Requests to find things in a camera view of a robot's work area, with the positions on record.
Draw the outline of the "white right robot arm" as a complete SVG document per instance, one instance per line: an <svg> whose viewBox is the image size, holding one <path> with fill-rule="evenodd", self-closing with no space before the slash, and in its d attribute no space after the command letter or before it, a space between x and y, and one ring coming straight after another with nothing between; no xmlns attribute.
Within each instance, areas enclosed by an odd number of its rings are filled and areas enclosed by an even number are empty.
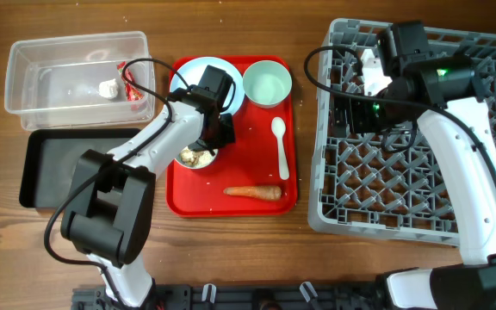
<svg viewBox="0 0 496 310"><path fill-rule="evenodd" d="M359 133L387 133L403 121L424 135L454 209L462 263L396 271L385 278L398 308L496 309L496 147L471 58L413 55L388 85L343 93Z"/></svg>

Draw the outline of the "large white plate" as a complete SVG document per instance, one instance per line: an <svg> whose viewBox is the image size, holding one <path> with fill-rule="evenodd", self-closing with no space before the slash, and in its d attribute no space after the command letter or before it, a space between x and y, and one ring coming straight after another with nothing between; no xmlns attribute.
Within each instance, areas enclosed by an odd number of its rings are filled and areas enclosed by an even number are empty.
<svg viewBox="0 0 496 310"><path fill-rule="evenodd" d="M170 81L169 91L173 92L177 89L187 89L191 84L198 84L202 77L204 69L212 65L226 71L236 83L236 95L230 108L222 114L235 115L243 104L245 91L243 88L243 78L240 71L229 61L217 57L199 57L188 60L185 64L179 65L177 72L183 77L185 82L174 75Z"/></svg>

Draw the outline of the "red candy wrapper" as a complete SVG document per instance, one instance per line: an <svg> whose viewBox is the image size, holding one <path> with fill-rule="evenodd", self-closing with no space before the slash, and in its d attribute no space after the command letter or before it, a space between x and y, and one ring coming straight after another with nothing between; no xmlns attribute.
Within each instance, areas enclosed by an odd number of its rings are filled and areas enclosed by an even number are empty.
<svg viewBox="0 0 496 310"><path fill-rule="evenodd" d="M121 62L117 65L117 70L124 83L124 90L126 92L127 100L129 102L134 102L143 99L144 95L142 92L132 85L132 82L134 82L135 79L132 72L129 69L126 69L126 65L127 63L125 61Z"/></svg>

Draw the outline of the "small bowl with food scraps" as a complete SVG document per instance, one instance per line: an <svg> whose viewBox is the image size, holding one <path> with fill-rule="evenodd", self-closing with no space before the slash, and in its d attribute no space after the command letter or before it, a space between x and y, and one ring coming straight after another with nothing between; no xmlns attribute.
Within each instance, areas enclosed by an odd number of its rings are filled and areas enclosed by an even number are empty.
<svg viewBox="0 0 496 310"><path fill-rule="evenodd" d="M197 170L212 164L217 158L217 155L217 149L213 149L211 152L207 150L192 151L188 147L185 147L176 156L175 161L185 168Z"/></svg>

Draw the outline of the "white tissue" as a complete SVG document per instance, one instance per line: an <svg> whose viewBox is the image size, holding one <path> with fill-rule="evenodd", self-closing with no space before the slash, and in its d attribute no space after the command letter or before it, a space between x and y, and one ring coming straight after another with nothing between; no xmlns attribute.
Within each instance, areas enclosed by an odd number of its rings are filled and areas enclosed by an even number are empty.
<svg viewBox="0 0 496 310"><path fill-rule="evenodd" d="M116 79L100 82L98 85L98 95L109 100L115 99L119 94L119 84Z"/></svg>

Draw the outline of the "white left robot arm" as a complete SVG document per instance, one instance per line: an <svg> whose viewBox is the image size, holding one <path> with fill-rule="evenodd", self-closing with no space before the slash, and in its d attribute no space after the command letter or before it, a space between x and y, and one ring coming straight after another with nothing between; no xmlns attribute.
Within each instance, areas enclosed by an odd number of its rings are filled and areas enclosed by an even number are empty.
<svg viewBox="0 0 496 310"><path fill-rule="evenodd" d="M220 113L226 86L179 88L162 113L126 144L77 162L71 191L58 207L60 233L87 256L106 284L105 301L120 309L156 304L154 281L141 251L151 227L157 177L192 144L209 150L234 141L233 125Z"/></svg>

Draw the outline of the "orange carrot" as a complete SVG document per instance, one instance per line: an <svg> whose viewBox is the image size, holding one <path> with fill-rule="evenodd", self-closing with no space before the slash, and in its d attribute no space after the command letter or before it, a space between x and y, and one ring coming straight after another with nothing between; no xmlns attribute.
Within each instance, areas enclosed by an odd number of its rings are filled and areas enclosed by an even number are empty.
<svg viewBox="0 0 496 310"><path fill-rule="evenodd" d="M262 201L278 201L282 196L282 190L278 186L242 186L230 187L223 190L225 195L242 196L254 198Z"/></svg>

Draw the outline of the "pale green bowl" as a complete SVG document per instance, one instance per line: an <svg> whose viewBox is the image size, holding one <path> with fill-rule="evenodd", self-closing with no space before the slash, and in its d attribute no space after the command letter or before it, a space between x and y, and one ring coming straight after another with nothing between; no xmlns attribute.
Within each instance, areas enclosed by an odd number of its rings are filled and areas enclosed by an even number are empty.
<svg viewBox="0 0 496 310"><path fill-rule="evenodd" d="M276 61L261 60L250 65L243 75L246 97L258 107L270 109L282 103L292 90L288 68Z"/></svg>

